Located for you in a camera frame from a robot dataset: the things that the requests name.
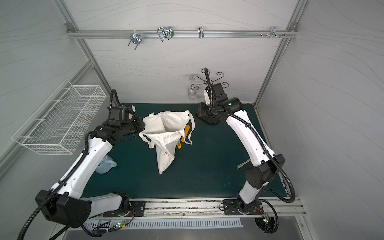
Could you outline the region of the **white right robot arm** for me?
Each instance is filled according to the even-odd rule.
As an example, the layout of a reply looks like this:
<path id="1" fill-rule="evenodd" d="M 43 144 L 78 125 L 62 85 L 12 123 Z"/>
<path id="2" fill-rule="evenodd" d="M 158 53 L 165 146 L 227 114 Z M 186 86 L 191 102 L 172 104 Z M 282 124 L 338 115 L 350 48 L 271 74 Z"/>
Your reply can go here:
<path id="1" fill-rule="evenodd" d="M 255 201 L 269 182 L 278 174 L 285 159 L 265 143 L 252 124 L 246 109 L 238 98 L 229 99 L 221 84 L 207 86 L 205 101 L 200 103 L 197 116 L 208 123 L 226 122 L 245 147 L 253 167 L 245 172 L 246 183 L 239 192 L 243 204 Z"/>

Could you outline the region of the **white printed canvas tote bag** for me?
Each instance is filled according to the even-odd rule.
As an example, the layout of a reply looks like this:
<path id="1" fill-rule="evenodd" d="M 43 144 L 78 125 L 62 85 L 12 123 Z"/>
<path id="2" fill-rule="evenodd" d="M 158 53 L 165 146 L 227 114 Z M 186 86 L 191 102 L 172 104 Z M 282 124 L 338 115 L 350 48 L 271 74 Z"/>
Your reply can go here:
<path id="1" fill-rule="evenodd" d="M 158 171 L 161 175 L 174 161 L 178 142 L 185 136 L 186 125 L 191 126 L 185 144 L 192 145 L 192 133 L 195 129 L 193 114 L 184 112 L 160 112 L 143 118 L 145 130 L 139 137 L 148 144 L 150 149 L 156 149 Z"/>

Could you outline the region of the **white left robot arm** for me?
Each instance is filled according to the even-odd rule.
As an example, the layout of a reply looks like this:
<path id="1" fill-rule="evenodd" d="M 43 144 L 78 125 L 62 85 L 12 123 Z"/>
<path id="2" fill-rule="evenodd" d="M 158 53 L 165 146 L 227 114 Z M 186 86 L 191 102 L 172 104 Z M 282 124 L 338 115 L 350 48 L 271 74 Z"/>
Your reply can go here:
<path id="1" fill-rule="evenodd" d="M 46 220 L 70 228 L 78 228 L 89 218 L 107 212 L 116 216 L 131 213 L 126 194 L 111 193 L 83 198 L 83 191 L 91 176 L 113 146 L 125 136 L 145 129 L 142 118 L 136 118 L 131 104 L 110 107 L 109 118 L 94 131 L 85 135 L 85 148 L 66 174 L 49 191 L 41 190 L 36 196 L 39 211 Z"/>

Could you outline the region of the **long yellow utility knife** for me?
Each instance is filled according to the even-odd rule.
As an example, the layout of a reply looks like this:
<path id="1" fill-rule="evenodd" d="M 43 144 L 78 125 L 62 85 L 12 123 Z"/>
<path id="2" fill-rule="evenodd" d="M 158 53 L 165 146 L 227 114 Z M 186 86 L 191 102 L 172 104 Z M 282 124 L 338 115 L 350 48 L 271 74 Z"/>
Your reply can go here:
<path id="1" fill-rule="evenodd" d="M 181 142 L 182 142 L 182 143 L 184 143 L 184 142 L 185 142 L 185 137 L 187 137 L 187 136 L 188 136 L 188 133 L 189 133 L 190 129 L 191 129 L 191 126 L 189 126 L 189 125 L 186 125 L 186 127 L 185 127 L 185 136 L 184 136 L 184 137 L 182 137 L 182 139 L 181 139 Z"/>

